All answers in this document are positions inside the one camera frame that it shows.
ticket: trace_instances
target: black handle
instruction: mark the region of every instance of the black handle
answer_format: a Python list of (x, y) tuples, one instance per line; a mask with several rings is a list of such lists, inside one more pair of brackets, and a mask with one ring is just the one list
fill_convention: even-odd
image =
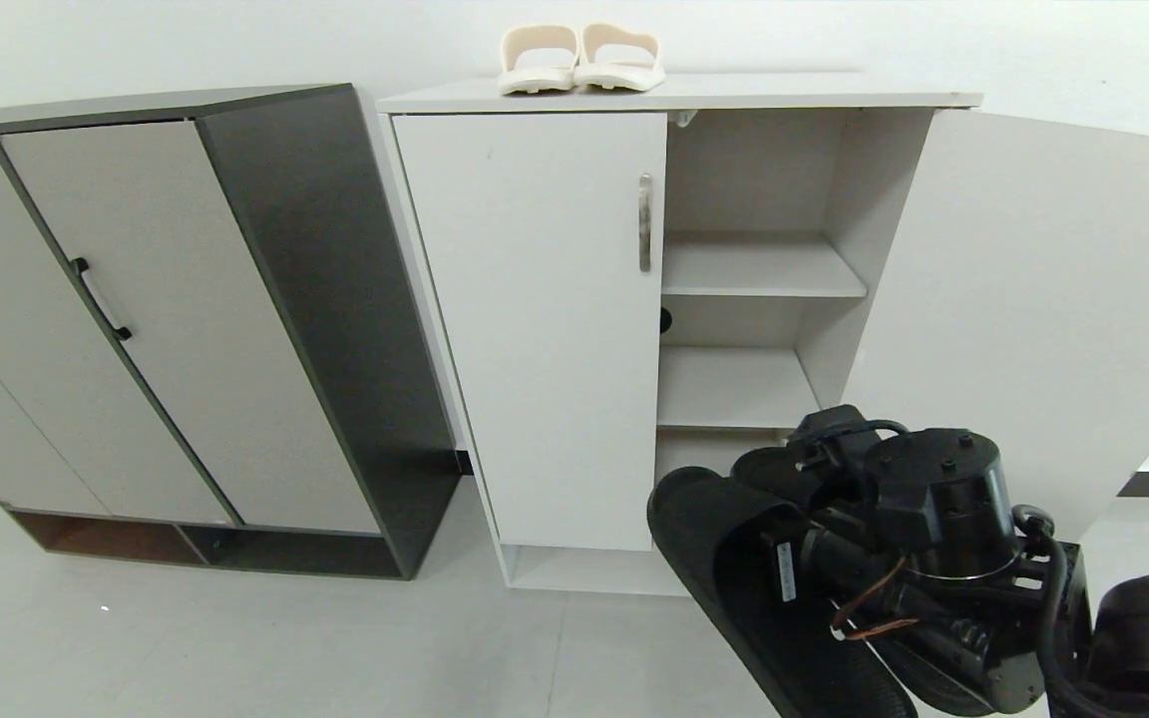
[(117, 337), (118, 341), (126, 341), (132, 339), (132, 331), (128, 327), (115, 327), (114, 322), (109, 321), (109, 312), (106, 312), (105, 304), (95, 298), (95, 291), (92, 289), (91, 285), (87, 285), (86, 278), (83, 277), (84, 272), (91, 269), (91, 262), (87, 262), (83, 257), (74, 257), (69, 260), (69, 269), (72, 269), (74, 276), (78, 278), (78, 284), (83, 287), (83, 291), (87, 293), (87, 298), (92, 300), (92, 304), (95, 304), (97, 309), (100, 309), (100, 315), (105, 319), (106, 324), (109, 324), (109, 330), (114, 332), (114, 337)]

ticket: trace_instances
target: cabinet handle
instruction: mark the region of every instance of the cabinet handle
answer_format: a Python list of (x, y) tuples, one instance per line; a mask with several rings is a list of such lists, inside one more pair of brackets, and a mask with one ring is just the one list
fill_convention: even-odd
[(132, 331), (128, 327), (119, 327), (117, 323), (114, 322), (114, 318), (109, 315), (109, 309), (106, 309), (109, 304), (106, 303), (105, 298), (100, 294), (100, 291), (98, 291), (95, 285), (88, 283), (87, 278), (83, 276), (90, 271), (91, 268), (91, 263), (82, 257), (69, 260), (69, 269), (72, 269), (74, 276), (78, 278), (78, 286), (83, 287), (83, 291), (85, 291), (87, 296), (91, 298), (95, 308), (100, 309), (101, 317), (105, 318), (106, 324), (109, 324), (109, 330), (114, 331), (114, 337), (117, 337), (118, 341), (132, 339)]
[(641, 250), (641, 271), (650, 272), (650, 204), (654, 195), (654, 178), (650, 172), (641, 176), (638, 191), (638, 242)]

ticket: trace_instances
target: silver handle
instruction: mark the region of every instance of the silver handle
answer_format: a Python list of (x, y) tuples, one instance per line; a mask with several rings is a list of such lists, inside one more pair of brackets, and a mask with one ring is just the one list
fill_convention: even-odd
[(650, 206), (654, 195), (654, 178), (650, 172), (641, 176), (638, 192), (638, 241), (641, 250), (641, 271), (650, 271)]

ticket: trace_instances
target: label sticker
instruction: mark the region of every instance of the label sticker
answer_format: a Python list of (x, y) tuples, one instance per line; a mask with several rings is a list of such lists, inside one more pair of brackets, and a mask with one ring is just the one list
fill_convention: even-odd
[(782, 603), (797, 599), (797, 573), (792, 568), (792, 545), (779, 545), (779, 587), (782, 590)]

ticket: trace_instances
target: white shelf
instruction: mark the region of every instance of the white shelf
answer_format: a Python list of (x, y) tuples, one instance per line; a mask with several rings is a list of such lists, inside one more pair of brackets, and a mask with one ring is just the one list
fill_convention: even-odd
[(977, 92), (862, 71), (668, 72), (650, 92), (499, 95), (494, 77), (472, 78), (379, 100), (390, 115), (442, 113), (624, 113), (634, 109), (976, 108)]
[(658, 352), (658, 426), (794, 427), (818, 401), (789, 349)]
[(519, 589), (689, 595), (657, 550), (504, 548), (517, 551), (508, 586)]
[(662, 292), (700, 296), (866, 296), (820, 233), (674, 231), (662, 245)]
[(655, 481), (684, 466), (703, 466), (728, 477), (739, 456), (748, 450), (780, 443), (769, 429), (742, 432), (728, 429), (661, 429), (655, 447)]

